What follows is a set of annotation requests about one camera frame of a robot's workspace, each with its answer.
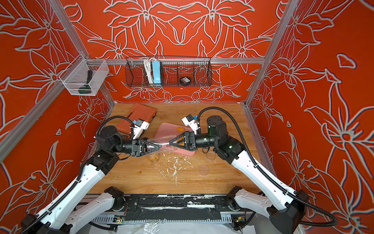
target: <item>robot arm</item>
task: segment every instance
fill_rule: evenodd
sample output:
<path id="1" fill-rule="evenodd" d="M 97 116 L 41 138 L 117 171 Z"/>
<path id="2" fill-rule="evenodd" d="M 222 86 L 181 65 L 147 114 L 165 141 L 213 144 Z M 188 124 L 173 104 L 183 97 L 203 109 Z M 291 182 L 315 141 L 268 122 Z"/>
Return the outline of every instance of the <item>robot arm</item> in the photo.
<path id="1" fill-rule="evenodd" d="M 201 111 L 199 116 L 208 109 L 221 110 L 234 122 L 233 117 L 227 111 L 217 107 L 208 107 Z M 228 197 L 231 198 L 230 206 L 232 209 L 242 207 L 260 213 L 269 218 L 272 224 L 282 233 L 293 233 L 300 223 L 313 224 L 301 221 L 305 215 L 306 206 L 317 209 L 332 219 L 332 221 L 324 223 L 324 226 L 320 227 L 337 224 L 337 219 L 332 214 L 309 204 L 309 196 L 303 190 L 297 192 L 287 186 L 263 167 L 253 156 L 250 156 L 249 152 L 245 150 L 248 147 L 243 145 L 245 142 L 242 135 L 243 143 L 229 136 L 226 123 L 220 116 L 210 116 L 207 119 L 208 133 L 200 133 L 199 117 L 193 118 L 192 115 L 189 115 L 183 118 L 183 122 L 185 125 L 189 125 L 194 132 L 182 133 L 172 139 L 169 142 L 170 145 L 189 151 L 214 147 L 213 151 L 221 159 L 243 172 L 266 195 L 266 197 L 260 196 L 247 192 L 240 187 L 235 187 L 228 194 Z"/>
<path id="2" fill-rule="evenodd" d="M 123 192 L 110 187 L 97 200 L 71 213 L 88 191 L 121 160 L 116 153 L 140 157 L 160 148 L 144 139 L 124 138 L 114 126 L 104 127 L 96 139 L 96 152 L 82 164 L 78 176 L 36 216 L 29 214 L 22 220 L 22 234 L 74 234 L 102 212 L 114 207 L 121 210 L 125 203 Z"/>

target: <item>wooden table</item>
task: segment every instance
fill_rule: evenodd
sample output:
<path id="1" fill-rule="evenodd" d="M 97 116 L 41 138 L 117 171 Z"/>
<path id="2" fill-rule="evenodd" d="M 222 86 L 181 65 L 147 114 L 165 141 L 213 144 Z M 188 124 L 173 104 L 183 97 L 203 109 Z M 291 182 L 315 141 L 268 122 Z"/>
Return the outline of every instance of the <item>wooden table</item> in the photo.
<path id="1" fill-rule="evenodd" d="M 183 125 L 181 119 L 188 114 L 197 115 L 202 109 L 209 106 L 221 107 L 234 116 L 252 155 L 260 161 L 240 104 L 150 103 L 145 105 L 157 110 L 156 117 L 141 136 L 149 138 L 154 137 L 163 122 Z M 116 104 L 111 116 L 128 116 L 129 110 L 133 106 L 133 104 Z M 227 123 L 229 134 L 240 140 L 230 118 L 218 110 L 208 110 L 201 116 L 202 133 L 207 132 L 206 119 L 212 115 L 221 116 Z M 120 119 L 115 119 L 110 121 L 108 125 L 117 126 L 120 121 Z M 198 168 L 200 165 L 209 167 L 207 176 L 199 173 Z M 113 169 L 89 193 L 100 194 L 106 188 L 114 186 L 129 194 L 226 194 L 235 185 L 241 186 L 249 192 L 259 192 L 257 186 L 249 178 L 219 158 L 212 150 L 206 155 L 200 149 L 192 157 L 171 152 L 165 155 L 162 153 L 156 163 L 151 162 L 148 155 L 140 158 L 130 157 L 124 161 L 118 161 Z"/>

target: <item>electrical wire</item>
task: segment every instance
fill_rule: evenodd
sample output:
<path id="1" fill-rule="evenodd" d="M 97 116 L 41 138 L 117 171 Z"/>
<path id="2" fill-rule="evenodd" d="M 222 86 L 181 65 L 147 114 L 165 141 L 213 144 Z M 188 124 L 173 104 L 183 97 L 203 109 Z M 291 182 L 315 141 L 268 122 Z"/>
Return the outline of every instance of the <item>electrical wire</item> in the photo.
<path id="1" fill-rule="evenodd" d="M 151 71 L 151 61 L 155 61 L 155 58 L 145 58 L 144 59 L 144 70 L 147 73 L 148 77 L 148 83 L 153 84 L 153 77 L 152 77 L 152 71 Z"/>
<path id="2" fill-rule="evenodd" d="M 131 135 L 130 135 L 130 140 L 132 140 L 132 138 L 134 137 L 134 123 L 124 117 L 124 116 L 119 116 L 119 115 L 115 115 L 115 116 L 112 116 L 110 118 L 108 118 L 107 120 L 105 120 L 104 122 L 102 122 L 100 124 L 100 126 L 98 127 L 97 131 L 96 131 L 96 134 L 95 134 L 95 137 L 97 138 L 99 132 L 100 132 L 100 129 L 109 121 L 113 120 L 113 119 L 116 119 L 116 118 L 120 118 L 120 119 L 125 119 L 127 121 L 130 122 L 131 126 Z M 79 169 L 79 173 L 78 173 L 78 176 L 76 178 L 76 180 L 73 182 L 73 184 L 66 190 L 66 192 L 54 203 L 52 204 L 48 209 L 47 211 L 45 211 L 43 214 L 39 215 L 32 223 L 30 223 L 30 225 L 28 225 L 28 227 L 26 227 L 20 234 L 25 234 L 28 230 L 30 230 L 35 224 L 37 224 L 39 221 L 41 221 L 45 216 L 47 216 L 48 214 L 50 214 L 52 212 L 52 210 L 75 188 L 75 186 L 77 186 L 77 184 L 79 183 L 80 181 L 80 178 L 82 177 L 82 173 L 83 173 L 83 168 L 84 166 L 86 165 L 86 162 L 83 163 L 81 166 L 80 166 L 80 169 Z"/>
<path id="3" fill-rule="evenodd" d="M 253 163 L 254 167 L 257 168 L 261 172 L 261 174 L 263 176 L 265 176 L 273 185 L 275 185 L 284 194 L 288 195 L 289 197 L 293 198 L 294 200 L 298 201 L 299 203 L 301 203 L 301 204 L 303 204 L 303 205 L 305 205 L 307 207 L 310 207 L 310 208 L 314 209 L 315 211 L 318 211 L 318 212 L 320 212 L 320 213 L 328 216 L 331 219 L 331 221 L 329 221 L 329 222 L 306 222 L 306 221 L 301 221 L 300 224 L 302 224 L 302 225 L 308 225 L 308 226 L 315 226 L 315 227 L 331 227 L 331 226 L 335 226 L 335 225 L 338 224 L 338 219 L 333 214 L 331 214 L 330 212 L 328 212 L 328 211 L 326 211 L 326 210 L 324 210 L 324 209 L 322 209 L 322 208 L 320 208 L 318 206 L 315 206 L 313 204 L 305 202 L 304 200 L 302 200 L 298 196 L 295 196 L 294 194 L 288 192 L 288 190 L 286 190 L 280 184 L 278 184 L 275 180 L 273 180 L 273 178 L 271 178 L 261 167 L 257 166 L 258 163 L 255 161 L 255 158 L 251 154 L 251 152 L 250 152 L 250 150 L 248 148 L 248 145 L 245 142 L 245 139 L 243 137 L 242 131 L 239 128 L 239 125 L 235 121 L 234 117 L 229 112 L 227 112 L 226 110 L 224 110 L 222 108 L 219 108 L 219 107 L 215 107 L 215 106 L 207 107 L 207 108 L 204 108 L 203 110 L 201 110 L 200 113 L 197 115 L 197 118 L 196 118 L 197 133 L 198 134 L 201 133 L 201 128 L 200 128 L 200 117 L 201 117 L 201 114 L 204 113 L 207 110 L 220 110 L 223 113 L 225 113 L 228 117 L 230 117 L 231 121 L 233 122 L 233 124 L 236 127 L 237 132 L 239 133 L 239 136 L 240 136 L 240 139 L 242 140 L 242 143 L 244 145 L 245 151 L 248 153 L 249 158 L 251 159 L 251 162 Z"/>
<path id="4" fill-rule="evenodd" d="M 128 157 L 125 157 L 125 158 L 120 158 L 120 159 L 118 159 L 119 161 L 122 161 L 122 160 L 126 160 L 126 159 L 128 159 L 130 156 L 128 156 Z"/>
<path id="5" fill-rule="evenodd" d="M 94 226 L 94 227 L 97 227 L 97 228 L 100 228 L 100 229 L 103 229 L 103 230 L 107 230 L 107 231 L 116 231 L 117 230 L 117 227 L 112 227 L 112 228 L 109 228 L 109 227 L 104 227 L 104 226 L 101 226 L 101 225 L 98 225 L 92 221 L 88 222 L 88 224 Z"/>
<path id="6" fill-rule="evenodd" d="M 256 212 L 253 211 L 252 214 L 251 214 L 251 216 L 248 218 L 248 220 L 243 225 L 241 225 L 239 227 L 234 227 L 233 229 L 235 231 L 243 229 L 245 226 L 247 226 L 249 224 L 249 222 L 253 219 L 253 217 L 255 216 L 255 214 L 256 214 Z"/>
<path id="7" fill-rule="evenodd" d="M 78 203 L 75 207 L 74 207 L 74 211 L 77 210 L 77 206 L 81 206 L 81 205 L 87 205 L 88 202 L 80 202 Z M 109 228 L 109 227 L 104 227 L 104 226 L 101 226 L 101 225 L 98 225 L 92 221 L 88 222 L 88 224 L 90 224 L 91 226 L 94 226 L 94 227 L 97 227 L 97 228 L 100 228 L 100 229 L 103 229 L 103 230 L 107 230 L 107 231 L 115 231 L 116 228 L 113 227 L 113 228 Z"/>
<path id="8" fill-rule="evenodd" d="M 125 210 L 125 212 L 123 213 L 123 216 L 125 216 L 125 214 L 126 214 L 126 211 L 127 211 L 127 209 L 129 208 L 129 205 L 127 204 L 127 202 L 126 202 L 126 210 Z"/>
<path id="9" fill-rule="evenodd" d="M 207 154 L 210 150 L 210 146 L 208 147 L 208 151 L 204 152 L 204 148 L 201 149 L 201 151 L 203 151 L 203 153 Z"/>
<path id="10" fill-rule="evenodd" d="M 104 125 L 106 125 L 107 122 L 109 122 L 109 121 L 111 121 L 113 119 L 117 119 L 117 118 L 118 119 L 124 119 L 124 120 L 130 122 L 130 124 L 131 124 L 130 125 L 130 129 L 131 129 L 130 140 L 132 140 L 132 138 L 134 137 L 134 127 L 135 127 L 135 125 L 134 125 L 134 123 L 129 118 L 126 118 L 126 117 L 120 116 L 120 115 L 115 115 L 115 116 L 109 117 L 108 119 L 104 120 L 104 122 L 102 122 L 100 124 L 100 126 L 97 128 L 96 133 L 95 133 L 95 137 L 97 138 L 97 136 L 100 133 L 101 128 L 104 127 Z"/>

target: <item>black wire basket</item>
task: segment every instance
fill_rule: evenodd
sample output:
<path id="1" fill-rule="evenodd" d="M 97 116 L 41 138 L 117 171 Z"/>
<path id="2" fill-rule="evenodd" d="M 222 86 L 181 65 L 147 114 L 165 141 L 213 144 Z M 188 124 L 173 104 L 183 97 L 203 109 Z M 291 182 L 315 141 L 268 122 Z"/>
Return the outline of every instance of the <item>black wire basket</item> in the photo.
<path id="1" fill-rule="evenodd" d="M 160 61 L 160 83 L 148 82 L 145 58 Z M 127 57 L 126 84 L 130 87 L 209 87 L 212 85 L 210 58 L 180 56 Z"/>

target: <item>red wall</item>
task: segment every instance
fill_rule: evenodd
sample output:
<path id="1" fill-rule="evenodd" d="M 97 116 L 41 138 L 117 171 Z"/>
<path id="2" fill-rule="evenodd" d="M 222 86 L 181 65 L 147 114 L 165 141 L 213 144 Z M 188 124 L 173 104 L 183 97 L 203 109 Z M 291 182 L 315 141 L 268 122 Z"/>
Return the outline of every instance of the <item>red wall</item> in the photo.
<path id="1" fill-rule="evenodd" d="M 367 1 L 301 1 L 251 103 L 278 177 L 338 218 L 308 233 L 374 229 L 372 22 Z"/>
<path id="2" fill-rule="evenodd" d="M 46 0 L 0 4 L 0 140 L 57 82 L 77 52 Z M 0 164 L 0 233 L 19 233 L 76 177 L 109 111 L 64 90 Z"/>
<path id="3" fill-rule="evenodd" d="M 109 111 L 98 96 L 64 90 L 32 126 L 0 168 L 0 232 L 15 233 L 77 176 Z"/>
<path id="4" fill-rule="evenodd" d="M 78 55 L 47 0 L 0 7 L 0 141 Z"/>
<path id="5" fill-rule="evenodd" d="M 261 57 L 286 6 L 279 0 L 61 2 L 92 58 L 119 59 Z M 118 102 L 244 101 L 259 67 L 214 66 L 210 88 L 181 89 L 130 88 L 124 67 L 111 66 L 105 84 Z"/>

